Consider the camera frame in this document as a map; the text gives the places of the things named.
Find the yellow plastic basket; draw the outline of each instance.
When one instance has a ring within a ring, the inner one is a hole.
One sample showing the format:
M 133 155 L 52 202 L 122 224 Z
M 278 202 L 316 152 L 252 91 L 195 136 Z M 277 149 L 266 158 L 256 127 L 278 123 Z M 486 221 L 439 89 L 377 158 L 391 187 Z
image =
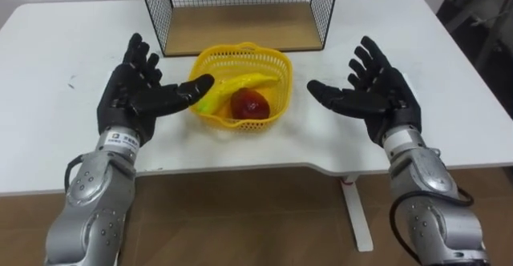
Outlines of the yellow plastic basket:
M 261 131 L 273 124 L 289 106 L 292 93 L 292 63 L 281 52 L 257 46 L 250 42 L 239 45 L 219 45 L 204 50 L 194 67 L 189 80 L 202 74 L 210 74 L 219 83 L 237 75 L 261 73 L 279 78 L 272 86 L 254 88 L 269 102 L 271 113 L 268 119 L 232 119 L 229 102 L 214 115 L 198 112 L 193 106 L 191 111 L 207 125 L 236 131 Z

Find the white metal table leg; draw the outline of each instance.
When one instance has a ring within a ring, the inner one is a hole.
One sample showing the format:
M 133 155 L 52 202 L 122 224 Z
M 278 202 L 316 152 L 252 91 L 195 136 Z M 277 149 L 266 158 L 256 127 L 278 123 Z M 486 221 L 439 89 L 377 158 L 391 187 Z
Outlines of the white metal table leg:
M 370 252 L 374 250 L 372 237 L 370 236 L 369 225 L 366 215 L 363 212 L 360 195 L 356 188 L 356 179 L 358 175 L 350 175 L 341 180 L 342 191 L 344 191 L 345 204 L 347 212 L 353 226 L 354 239 L 359 252 Z

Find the robotic arm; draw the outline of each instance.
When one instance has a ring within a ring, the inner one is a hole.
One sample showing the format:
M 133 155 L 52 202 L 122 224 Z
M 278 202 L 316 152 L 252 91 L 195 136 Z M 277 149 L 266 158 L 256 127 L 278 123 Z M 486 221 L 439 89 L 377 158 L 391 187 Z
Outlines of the robotic arm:
M 390 161 L 390 185 L 395 202 L 390 225 L 399 243 L 424 266 L 489 265 L 479 220 L 469 209 L 473 199 L 458 189 L 440 151 L 422 139 L 421 109 L 402 74 L 393 68 L 368 37 L 351 59 L 356 74 L 348 77 L 354 89 L 312 80 L 307 88 L 324 107 L 364 119 L 370 139 L 382 147 Z M 466 198 L 460 200 L 458 193 Z M 405 216 L 414 252 L 400 236 L 395 213 Z
M 46 237 L 46 266 L 112 266 L 123 237 L 124 219 L 135 196 L 133 167 L 140 147 L 151 140 L 156 118 L 196 103 L 212 86 L 211 75 L 160 85 L 159 57 L 134 34 L 123 63 L 115 68 L 98 105 L 99 141 L 93 152 L 74 159 L 65 176 L 66 203 Z M 349 66 L 354 89 L 339 90 L 310 81 L 308 90 L 326 108 L 364 119 L 369 137 L 390 160 L 395 202 L 392 231 L 421 265 L 489 265 L 483 234 L 469 210 L 473 199 L 458 189 L 440 159 L 421 136 L 421 110 L 402 74 L 370 38 L 362 39 Z M 82 162 L 71 182 L 72 167 Z M 458 193 L 467 200 L 460 200 Z M 406 217 L 408 247 L 395 226 Z
M 214 83 L 211 75 L 180 85 L 160 85 L 159 56 L 146 59 L 139 34 L 128 44 L 97 109 L 99 141 L 77 157 L 65 176 L 66 203 L 46 237 L 46 266 L 112 266 L 125 215 L 135 196 L 137 151 L 153 136 L 156 118 L 196 103 Z M 69 183 L 72 167 L 82 162 Z

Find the red apple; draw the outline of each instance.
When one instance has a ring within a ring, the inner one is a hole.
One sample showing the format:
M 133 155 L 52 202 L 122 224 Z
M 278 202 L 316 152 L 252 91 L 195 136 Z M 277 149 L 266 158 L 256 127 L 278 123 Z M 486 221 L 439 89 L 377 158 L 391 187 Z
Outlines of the red apple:
M 234 119 L 267 119 L 271 113 L 264 96 L 248 88 L 233 93 L 230 107 Z

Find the yellow banana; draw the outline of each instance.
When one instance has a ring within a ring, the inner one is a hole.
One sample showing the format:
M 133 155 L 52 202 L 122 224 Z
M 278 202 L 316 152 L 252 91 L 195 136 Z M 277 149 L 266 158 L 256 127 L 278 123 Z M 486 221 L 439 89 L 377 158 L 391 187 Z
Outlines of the yellow banana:
M 266 82 L 277 82 L 278 77 L 251 73 L 214 84 L 208 93 L 196 104 L 196 109 L 203 114 L 215 113 L 233 93 L 243 87 L 252 88 Z

